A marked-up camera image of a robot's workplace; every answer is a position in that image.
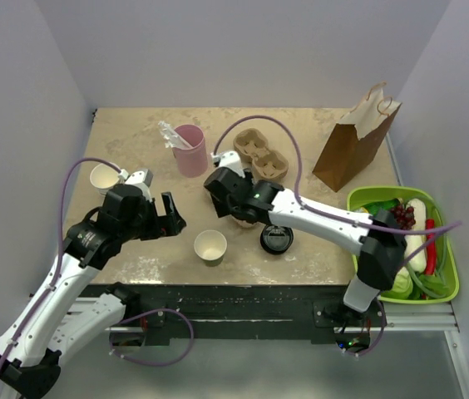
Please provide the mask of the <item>cardboard two-cup carrier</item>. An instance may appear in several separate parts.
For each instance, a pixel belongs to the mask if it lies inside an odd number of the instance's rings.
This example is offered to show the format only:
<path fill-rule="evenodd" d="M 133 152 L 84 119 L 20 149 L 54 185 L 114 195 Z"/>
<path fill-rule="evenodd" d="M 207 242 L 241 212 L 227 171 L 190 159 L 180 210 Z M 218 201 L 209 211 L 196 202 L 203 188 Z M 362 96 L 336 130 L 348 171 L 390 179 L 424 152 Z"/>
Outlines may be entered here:
<path fill-rule="evenodd" d="M 236 219 L 234 216 L 231 217 L 231 220 L 236 223 L 242 229 L 253 229 L 259 225 L 258 222 L 250 223 L 245 220 Z"/>

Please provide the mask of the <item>green paper coffee cup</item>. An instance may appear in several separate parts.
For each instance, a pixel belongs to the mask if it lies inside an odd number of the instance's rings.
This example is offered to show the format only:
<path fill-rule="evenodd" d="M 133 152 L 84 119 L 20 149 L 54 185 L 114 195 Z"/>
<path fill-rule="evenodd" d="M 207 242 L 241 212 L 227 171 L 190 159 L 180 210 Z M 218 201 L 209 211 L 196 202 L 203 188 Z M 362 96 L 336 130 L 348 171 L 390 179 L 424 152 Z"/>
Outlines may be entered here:
<path fill-rule="evenodd" d="M 209 267 L 221 264 L 227 246 L 225 236 L 217 230 L 205 230 L 194 241 L 195 254 Z"/>

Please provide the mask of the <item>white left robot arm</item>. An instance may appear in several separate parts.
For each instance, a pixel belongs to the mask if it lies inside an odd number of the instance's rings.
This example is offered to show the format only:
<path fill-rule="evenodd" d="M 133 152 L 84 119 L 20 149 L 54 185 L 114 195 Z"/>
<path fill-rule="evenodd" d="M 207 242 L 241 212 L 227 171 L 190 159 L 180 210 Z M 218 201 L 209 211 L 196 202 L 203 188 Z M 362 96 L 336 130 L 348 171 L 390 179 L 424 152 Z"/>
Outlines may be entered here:
<path fill-rule="evenodd" d="M 55 385 L 67 355 L 112 324 L 131 326 L 141 315 L 140 295 L 110 285 L 91 311 L 64 330 L 62 319 L 86 286 L 132 240 L 180 234 L 186 222 L 171 193 L 161 195 L 165 214 L 136 185 L 118 184 L 103 204 L 68 231 L 54 266 L 18 319 L 0 337 L 2 397 L 42 398 Z"/>

